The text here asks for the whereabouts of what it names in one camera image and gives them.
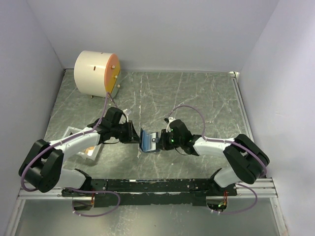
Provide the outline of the blue leather card holder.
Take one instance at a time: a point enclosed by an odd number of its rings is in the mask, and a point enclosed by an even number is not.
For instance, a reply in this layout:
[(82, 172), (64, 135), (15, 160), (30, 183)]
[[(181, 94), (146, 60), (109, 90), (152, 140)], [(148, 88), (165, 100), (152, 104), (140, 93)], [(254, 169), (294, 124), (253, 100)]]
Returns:
[(139, 144), (140, 149), (143, 152), (158, 152), (158, 132), (148, 133), (141, 129), (140, 132), (141, 143)]

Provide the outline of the white plastic card tray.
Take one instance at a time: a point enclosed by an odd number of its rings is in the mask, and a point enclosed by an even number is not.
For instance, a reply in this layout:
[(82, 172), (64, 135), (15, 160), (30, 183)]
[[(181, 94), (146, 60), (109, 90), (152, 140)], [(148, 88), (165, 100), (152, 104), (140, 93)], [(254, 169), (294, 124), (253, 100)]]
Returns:
[[(74, 128), (74, 127), (71, 127), (69, 126), (64, 135), (63, 135), (63, 138), (67, 138), (69, 136), (72, 136), (76, 133), (80, 133), (81, 132), (81, 129), (78, 129), (78, 128)], [(79, 143), (77, 145), (75, 145), (76, 147), (81, 147), (81, 148), (84, 148), (82, 150), (80, 150), (79, 152), (76, 153), (77, 156), (80, 156), (82, 157), (84, 160), (92, 160), (92, 161), (95, 161), (96, 160), (96, 157), (99, 153), (99, 150), (100, 150), (100, 145), (94, 145), (94, 146), (90, 146), (88, 147), (88, 144), (92, 144), (91, 141), (88, 141), (87, 139), (84, 139), (83, 137), (81, 137), (80, 141), (83, 141), (82, 143)]]

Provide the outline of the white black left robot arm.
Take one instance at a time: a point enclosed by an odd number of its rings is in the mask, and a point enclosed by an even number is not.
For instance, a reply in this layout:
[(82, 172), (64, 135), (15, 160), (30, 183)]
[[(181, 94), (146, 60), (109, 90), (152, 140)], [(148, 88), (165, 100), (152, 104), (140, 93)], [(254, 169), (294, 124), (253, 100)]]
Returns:
[(105, 144), (111, 138), (123, 144), (139, 144), (142, 142), (131, 120), (121, 123), (121, 117), (127, 115), (116, 107), (107, 110), (104, 117), (87, 125), (83, 130), (63, 139), (47, 142), (37, 140), (19, 169), (21, 186), (26, 190), (24, 182), (33, 186), (33, 191), (46, 193), (54, 187), (74, 188), (80, 196), (90, 194), (92, 178), (80, 169), (65, 170), (63, 163), (78, 152)]

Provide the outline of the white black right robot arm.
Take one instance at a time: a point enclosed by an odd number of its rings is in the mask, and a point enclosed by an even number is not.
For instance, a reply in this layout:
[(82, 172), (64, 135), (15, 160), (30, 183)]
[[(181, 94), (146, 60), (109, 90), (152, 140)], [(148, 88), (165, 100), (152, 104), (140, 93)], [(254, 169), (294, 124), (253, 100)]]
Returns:
[(181, 148), (187, 155), (226, 158), (229, 166), (212, 174), (207, 189), (194, 188), (195, 192), (210, 192), (214, 196), (239, 182), (254, 184), (259, 177), (266, 175), (266, 167), (270, 163), (269, 157), (245, 134), (225, 140), (206, 138), (201, 134), (192, 134), (180, 119), (168, 121), (167, 128), (161, 130), (156, 148)]

